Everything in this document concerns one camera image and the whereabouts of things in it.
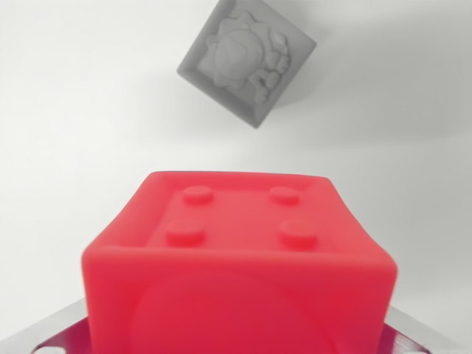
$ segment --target white backdrop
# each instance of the white backdrop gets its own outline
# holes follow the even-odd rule
[[[0,339],[149,172],[244,170],[331,178],[393,305],[472,347],[472,1],[267,2],[319,46],[254,130],[175,73],[215,0],[0,0]]]

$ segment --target gray cube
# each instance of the gray cube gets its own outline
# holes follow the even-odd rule
[[[261,0],[220,0],[177,72],[256,128],[315,46]]]

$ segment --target metal plate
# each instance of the metal plate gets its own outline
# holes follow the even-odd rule
[[[37,350],[38,354],[93,354],[84,300],[0,343],[0,354],[32,354]],[[390,308],[377,354],[406,353],[472,354],[401,311]]]

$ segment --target round stud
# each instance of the round stud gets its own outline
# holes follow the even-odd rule
[[[306,221],[284,221],[279,231],[282,242],[296,249],[309,249],[316,243],[316,230]]]
[[[62,347],[42,347],[33,354],[66,354],[66,350]]]
[[[279,204],[297,204],[300,200],[299,191],[290,187],[274,187],[270,190],[269,194],[272,200]]]
[[[188,204],[206,204],[213,199],[213,190],[208,186],[193,186],[184,190],[184,200]]]
[[[195,246],[205,238],[201,223],[192,219],[172,221],[167,226],[167,242],[173,246]]]

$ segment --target red cube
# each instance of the red cube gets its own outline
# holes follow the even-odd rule
[[[83,255],[94,354],[374,354],[396,274],[300,175],[152,173]]]

